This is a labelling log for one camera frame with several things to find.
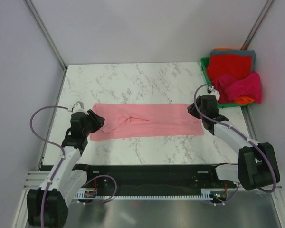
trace white wall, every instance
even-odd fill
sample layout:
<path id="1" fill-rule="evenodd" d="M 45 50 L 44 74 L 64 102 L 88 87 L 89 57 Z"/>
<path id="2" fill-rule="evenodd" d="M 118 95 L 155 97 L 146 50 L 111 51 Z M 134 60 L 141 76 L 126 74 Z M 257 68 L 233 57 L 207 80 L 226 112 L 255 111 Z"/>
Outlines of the white wall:
<path id="1" fill-rule="evenodd" d="M 67 64 L 192 62 L 240 48 L 266 0 L 33 0 Z"/>
<path id="2" fill-rule="evenodd" d="M 52 105 L 63 77 L 22 0 L 0 0 L 0 228 L 11 227 L 28 170 L 41 142 L 29 129 L 35 110 Z M 37 116 L 46 132 L 49 112 Z"/>
<path id="3" fill-rule="evenodd" d="M 285 0 L 273 4 L 251 47 L 264 100 L 250 107 L 258 140 L 273 144 L 285 189 Z"/>

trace green laundry basket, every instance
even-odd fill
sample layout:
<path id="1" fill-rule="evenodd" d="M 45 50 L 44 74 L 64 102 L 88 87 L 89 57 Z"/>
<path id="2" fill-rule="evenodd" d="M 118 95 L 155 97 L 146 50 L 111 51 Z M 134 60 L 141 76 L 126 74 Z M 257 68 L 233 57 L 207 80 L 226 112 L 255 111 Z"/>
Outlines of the green laundry basket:
<path id="1" fill-rule="evenodd" d="M 207 67 L 209 65 L 209 62 L 210 62 L 210 58 L 209 57 L 205 57 L 205 58 L 201 58 L 200 59 L 201 61 L 201 70 L 203 71 L 204 73 L 204 76 L 205 76 L 205 79 L 206 79 L 206 82 L 210 85 L 212 85 L 211 81 L 210 81 L 210 78 L 208 77 L 208 74 L 207 74 Z M 232 102 L 232 103 L 223 103 L 223 104 L 220 104 L 218 102 L 218 108 L 230 108 L 230 107 L 239 107 L 240 105 L 238 105 L 237 103 L 235 102 Z"/>

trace white marble table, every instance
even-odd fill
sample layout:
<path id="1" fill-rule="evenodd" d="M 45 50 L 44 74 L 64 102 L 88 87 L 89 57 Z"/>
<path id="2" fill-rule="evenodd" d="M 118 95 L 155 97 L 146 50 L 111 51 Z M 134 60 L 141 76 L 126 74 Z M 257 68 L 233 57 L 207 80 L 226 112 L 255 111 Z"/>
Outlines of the white marble table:
<path id="1" fill-rule="evenodd" d="M 193 102 L 198 86 L 206 83 L 198 63 L 143 63 L 70 65 L 59 99 L 60 106 L 84 102 L 163 104 Z M 220 109 L 248 135 L 239 107 Z M 71 113 L 57 110 L 49 139 L 61 143 L 70 126 Z M 78 163 L 85 164 L 213 164 L 238 161 L 237 154 L 221 139 L 204 131 L 203 136 L 169 136 L 89 141 Z M 43 165 L 53 165 L 60 149 L 48 145 Z"/>

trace gray floor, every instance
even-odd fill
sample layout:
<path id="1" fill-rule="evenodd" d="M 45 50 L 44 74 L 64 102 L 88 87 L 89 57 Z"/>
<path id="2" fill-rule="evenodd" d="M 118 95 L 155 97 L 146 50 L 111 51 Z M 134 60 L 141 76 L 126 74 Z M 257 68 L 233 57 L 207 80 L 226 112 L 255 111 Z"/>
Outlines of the gray floor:
<path id="1" fill-rule="evenodd" d="M 230 204 L 112 201 L 71 205 L 65 228 L 280 228 L 270 194 L 239 192 Z"/>

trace pile of towels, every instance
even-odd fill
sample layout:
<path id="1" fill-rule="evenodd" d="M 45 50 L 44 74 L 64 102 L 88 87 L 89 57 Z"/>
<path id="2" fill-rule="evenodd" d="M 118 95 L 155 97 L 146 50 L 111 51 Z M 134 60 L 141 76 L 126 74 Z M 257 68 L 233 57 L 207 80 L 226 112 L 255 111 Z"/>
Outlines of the pile of towels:
<path id="1" fill-rule="evenodd" d="M 256 53 L 241 50 L 213 50 L 207 74 L 219 91 L 219 103 L 246 105 L 262 102 L 261 80 L 254 71 Z"/>

